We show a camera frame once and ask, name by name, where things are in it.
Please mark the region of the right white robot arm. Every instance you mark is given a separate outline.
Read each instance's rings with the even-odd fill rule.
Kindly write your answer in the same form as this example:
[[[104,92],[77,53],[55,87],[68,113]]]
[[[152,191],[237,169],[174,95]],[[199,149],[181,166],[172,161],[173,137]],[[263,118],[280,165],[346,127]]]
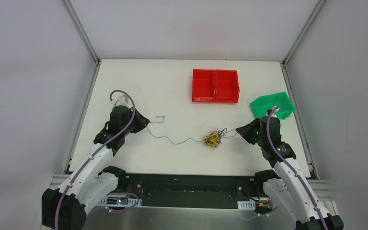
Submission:
[[[236,128],[249,144],[258,145],[271,169],[255,173],[253,191],[268,196],[275,208],[286,210],[297,230],[342,230],[345,225],[339,215],[333,215],[320,202],[301,172],[297,156],[282,140],[280,120],[265,116]]]

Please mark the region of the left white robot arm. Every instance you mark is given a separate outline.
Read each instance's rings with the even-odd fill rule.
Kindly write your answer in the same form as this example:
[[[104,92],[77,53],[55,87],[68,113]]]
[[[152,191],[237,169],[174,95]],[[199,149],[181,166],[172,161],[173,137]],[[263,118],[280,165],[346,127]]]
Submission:
[[[112,191],[123,193],[126,171],[109,162],[128,134],[142,131],[149,123],[136,108],[114,106],[83,162],[56,189],[48,188],[42,194],[42,225],[55,230],[80,230],[101,199]]]

